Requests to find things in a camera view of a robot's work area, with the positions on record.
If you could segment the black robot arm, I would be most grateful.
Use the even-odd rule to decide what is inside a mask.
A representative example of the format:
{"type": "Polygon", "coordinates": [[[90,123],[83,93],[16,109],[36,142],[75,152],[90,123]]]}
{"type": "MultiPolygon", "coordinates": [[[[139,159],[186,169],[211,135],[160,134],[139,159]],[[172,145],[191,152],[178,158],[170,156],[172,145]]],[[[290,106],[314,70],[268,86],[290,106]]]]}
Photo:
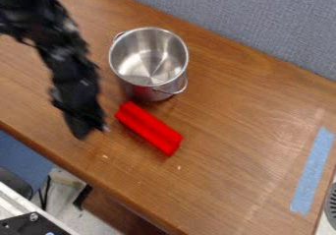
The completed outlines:
{"type": "Polygon", "coordinates": [[[0,34],[39,53],[51,71],[51,104],[63,114],[74,137],[107,129],[99,103],[99,66],[76,22],[58,0],[0,0],[0,34]]]}

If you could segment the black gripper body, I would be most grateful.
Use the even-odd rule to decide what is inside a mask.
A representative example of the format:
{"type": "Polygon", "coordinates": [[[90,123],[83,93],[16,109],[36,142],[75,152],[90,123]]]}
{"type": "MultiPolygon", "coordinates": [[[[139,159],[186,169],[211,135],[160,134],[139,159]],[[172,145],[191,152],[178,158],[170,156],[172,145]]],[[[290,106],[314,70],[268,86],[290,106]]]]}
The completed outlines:
{"type": "Polygon", "coordinates": [[[100,92],[98,65],[90,60],[87,46],[39,47],[39,54],[51,70],[52,105],[64,112],[82,112],[100,92]]]}

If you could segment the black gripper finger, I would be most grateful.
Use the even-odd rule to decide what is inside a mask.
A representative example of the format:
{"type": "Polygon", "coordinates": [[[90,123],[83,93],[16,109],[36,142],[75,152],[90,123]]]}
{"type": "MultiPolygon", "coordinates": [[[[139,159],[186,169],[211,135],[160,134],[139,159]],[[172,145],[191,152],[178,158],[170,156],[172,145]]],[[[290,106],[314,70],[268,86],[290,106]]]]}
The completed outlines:
{"type": "Polygon", "coordinates": [[[91,118],[82,112],[64,112],[63,116],[74,137],[84,140],[94,129],[91,118]]]}
{"type": "Polygon", "coordinates": [[[98,99],[94,98],[84,106],[84,119],[91,127],[98,129],[102,132],[107,132],[110,127],[106,121],[106,112],[98,102],[98,99]]]}

